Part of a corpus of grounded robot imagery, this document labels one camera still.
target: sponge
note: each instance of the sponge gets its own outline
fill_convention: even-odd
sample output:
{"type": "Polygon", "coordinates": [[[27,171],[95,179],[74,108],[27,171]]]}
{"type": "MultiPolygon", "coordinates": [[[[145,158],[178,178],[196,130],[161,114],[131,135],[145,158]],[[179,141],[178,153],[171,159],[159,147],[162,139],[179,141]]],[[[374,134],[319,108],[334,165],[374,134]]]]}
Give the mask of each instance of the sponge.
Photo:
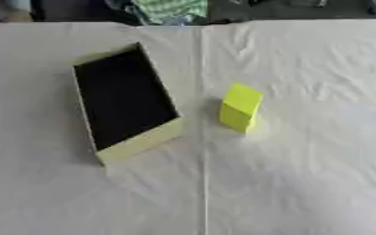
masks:
{"type": "Polygon", "coordinates": [[[219,120],[238,132],[247,133],[255,126],[262,99],[262,93],[235,83],[222,102],[219,120]]]}

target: table surface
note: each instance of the table surface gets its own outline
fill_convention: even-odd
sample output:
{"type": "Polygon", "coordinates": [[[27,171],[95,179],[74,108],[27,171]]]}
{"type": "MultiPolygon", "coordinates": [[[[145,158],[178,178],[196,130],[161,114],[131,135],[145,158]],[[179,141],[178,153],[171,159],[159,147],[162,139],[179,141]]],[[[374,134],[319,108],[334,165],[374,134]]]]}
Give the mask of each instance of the table surface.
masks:
{"type": "Polygon", "coordinates": [[[0,25],[0,234],[176,233],[376,234],[376,20],[0,25]],[[70,64],[136,41],[185,133],[104,169],[70,64]],[[265,94],[248,136],[234,82],[265,94]]]}

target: yellow box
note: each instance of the yellow box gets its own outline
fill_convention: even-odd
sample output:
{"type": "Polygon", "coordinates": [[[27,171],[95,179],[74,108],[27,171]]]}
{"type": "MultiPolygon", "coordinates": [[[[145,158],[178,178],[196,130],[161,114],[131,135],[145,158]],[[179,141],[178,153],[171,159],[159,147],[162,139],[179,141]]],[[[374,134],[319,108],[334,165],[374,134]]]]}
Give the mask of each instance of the yellow box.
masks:
{"type": "Polygon", "coordinates": [[[263,94],[243,84],[235,83],[222,102],[219,120],[232,129],[247,133],[255,124],[263,94]]]}

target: table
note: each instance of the table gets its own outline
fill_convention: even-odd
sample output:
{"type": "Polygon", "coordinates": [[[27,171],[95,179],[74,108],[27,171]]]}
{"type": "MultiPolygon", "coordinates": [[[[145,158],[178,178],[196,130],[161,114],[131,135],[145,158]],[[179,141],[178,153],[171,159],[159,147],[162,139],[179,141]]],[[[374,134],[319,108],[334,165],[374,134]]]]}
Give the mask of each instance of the table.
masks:
{"type": "Polygon", "coordinates": [[[376,20],[0,25],[0,234],[376,234],[376,20]],[[185,134],[104,169],[70,63],[135,41],[185,134]],[[234,81],[266,95],[246,137],[234,81]]]}

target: box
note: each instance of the box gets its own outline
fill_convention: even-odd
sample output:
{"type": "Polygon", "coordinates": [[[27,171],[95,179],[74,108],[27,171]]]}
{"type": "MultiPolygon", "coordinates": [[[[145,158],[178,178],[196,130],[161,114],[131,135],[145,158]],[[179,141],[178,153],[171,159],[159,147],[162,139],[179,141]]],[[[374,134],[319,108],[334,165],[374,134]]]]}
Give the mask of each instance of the box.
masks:
{"type": "Polygon", "coordinates": [[[103,164],[182,134],[182,118],[140,44],[74,65],[78,94],[103,164]]]}

